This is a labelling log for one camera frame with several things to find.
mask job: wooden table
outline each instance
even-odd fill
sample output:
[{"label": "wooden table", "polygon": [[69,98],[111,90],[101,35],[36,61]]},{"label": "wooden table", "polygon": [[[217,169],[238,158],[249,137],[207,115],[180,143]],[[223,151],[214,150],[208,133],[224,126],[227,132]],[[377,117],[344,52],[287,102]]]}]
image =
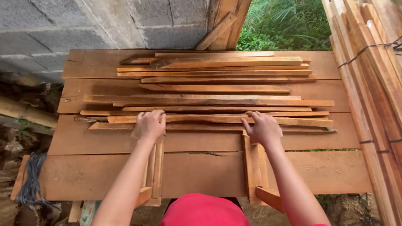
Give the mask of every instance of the wooden table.
[{"label": "wooden table", "polygon": [[[86,130],[90,123],[74,121],[81,110],[118,110],[112,105],[83,102],[84,95],[133,95],[152,91],[139,80],[119,79],[116,67],[132,55],[152,57],[154,50],[71,50],[65,63],[66,79],[58,108],[61,115],[41,175],[47,200],[101,200],[130,153],[127,130]],[[287,151],[355,149],[359,142],[343,82],[330,51],[276,51],[276,56],[311,57],[310,70],[319,80],[287,84],[291,95],[303,99],[334,100],[330,111],[338,133],[285,134]],[[217,197],[246,196],[241,135],[239,133],[168,132],[164,144],[162,198],[187,193]],[[219,152],[218,155],[203,152]],[[361,151],[287,152],[315,194],[371,192]],[[270,187],[277,189],[268,163]],[[15,196],[21,186],[16,181]]]}]

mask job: dirt ground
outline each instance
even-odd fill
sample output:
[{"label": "dirt ground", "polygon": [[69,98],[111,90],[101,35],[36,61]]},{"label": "dirt ground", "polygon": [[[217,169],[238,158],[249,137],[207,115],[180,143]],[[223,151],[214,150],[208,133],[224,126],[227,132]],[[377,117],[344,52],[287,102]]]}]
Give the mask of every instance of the dirt ground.
[{"label": "dirt ground", "polygon": [[[56,113],[62,86],[34,84],[25,82],[24,86],[0,82],[0,95],[26,103],[51,113]],[[65,226],[71,203],[60,203],[62,211],[51,208],[20,206],[10,201],[22,156],[33,151],[47,150],[51,136],[29,130],[29,123],[19,121],[21,127],[10,129],[0,126],[0,226]],[[334,226],[381,225],[377,206],[372,194],[319,195],[317,199],[325,209]],[[238,198],[244,214],[255,226],[288,226],[286,214],[269,206],[253,207],[247,199]],[[132,226],[158,225],[169,199],[163,199],[160,207],[137,208],[131,219]]]}]

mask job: cinder block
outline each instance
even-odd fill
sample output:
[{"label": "cinder block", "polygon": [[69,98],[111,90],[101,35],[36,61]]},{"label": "cinder block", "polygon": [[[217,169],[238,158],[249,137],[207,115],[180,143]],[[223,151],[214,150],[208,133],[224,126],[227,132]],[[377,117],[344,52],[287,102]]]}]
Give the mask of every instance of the cinder block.
[{"label": "cinder block", "polygon": [[30,0],[56,25],[62,27],[89,26],[91,21],[74,0]]},{"label": "cinder block", "polygon": [[126,0],[136,25],[173,25],[169,0]]},{"label": "cinder block", "polygon": [[0,72],[37,72],[43,70],[46,68],[26,55],[0,56]]},{"label": "cinder block", "polygon": [[43,71],[43,72],[35,72],[40,80],[47,83],[64,83],[64,79],[62,79],[62,70],[54,70],[54,71]]},{"label": "cinder block", "polygon": [[28,0],[0,0],[0,29],[54,26]]},{"label": "cinder block", "polygon": [[174,25],[201,24],[207,21],[205,0],[170,0]]},{"label": "cinder block", "polygon": [[148,49],[194,49],[207,34],[205,25],[145,28],[142,31]]},{"label": "cinder block", "polygon": [[66,52],[70,49],[112,48],[93,30],[57,30],[28,32],[52,52]]},{"label": "cinder block", "polygon": [[33,59],[48,70],[62,70],[68,53],[37,53]]},{"label": "cinder block", "polygon": [[50,51],[25,32],[0,33],[0,55],[50,53]]}]

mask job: vegetation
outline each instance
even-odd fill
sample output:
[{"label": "vegetation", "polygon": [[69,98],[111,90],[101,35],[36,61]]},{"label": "vegetation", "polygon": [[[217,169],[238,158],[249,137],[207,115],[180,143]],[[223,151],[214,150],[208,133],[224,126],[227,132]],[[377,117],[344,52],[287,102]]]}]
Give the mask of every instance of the vegetation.
[{"label": "vegetation", "polygon": [[237,50],[330,50],[321,0],[252,0]]}]

